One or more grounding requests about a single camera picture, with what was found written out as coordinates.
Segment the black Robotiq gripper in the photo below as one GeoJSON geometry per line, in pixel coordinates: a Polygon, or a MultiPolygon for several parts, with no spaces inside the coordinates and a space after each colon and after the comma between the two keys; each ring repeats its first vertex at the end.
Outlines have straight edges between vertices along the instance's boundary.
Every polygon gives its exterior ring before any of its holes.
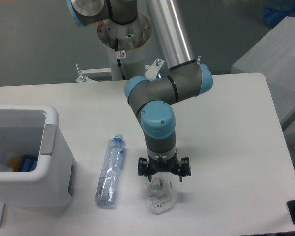
{"type": "Polygon", "coordinates": [[[184,177],[191,176],[191,165],[189,157],[177,160],[177,155],[168,160],[153,159],[149,157],[149,161],[140,157],[138,160],[138,175],[145,176],[149,181],[152,181],[152,175],[158,172],[169,172],[179,176],[179,182],[183,181],[184,177]]]}

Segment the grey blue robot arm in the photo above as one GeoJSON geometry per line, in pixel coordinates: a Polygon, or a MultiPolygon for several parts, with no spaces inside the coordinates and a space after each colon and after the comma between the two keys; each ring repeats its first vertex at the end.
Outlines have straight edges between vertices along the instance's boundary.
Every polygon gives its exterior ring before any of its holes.
{"type": "Polygon", "coordinates": [[[112,52],[112,76],[126,81],[124,94],[147,146],[148,157],[139,159],[138,174],[148,178],[158,172],[190,176],[189,158],[177,159],[172,105],[208,92],[213,77],[192,54],[177,1],[147,1],[150,19],[138,12],[135,0],[69,0],[67,6],[77,25],[98,23],[98,37],[112,52]],[[141,49],[153,31],[169,74],[150,80],[131,52],[141,49]]]}

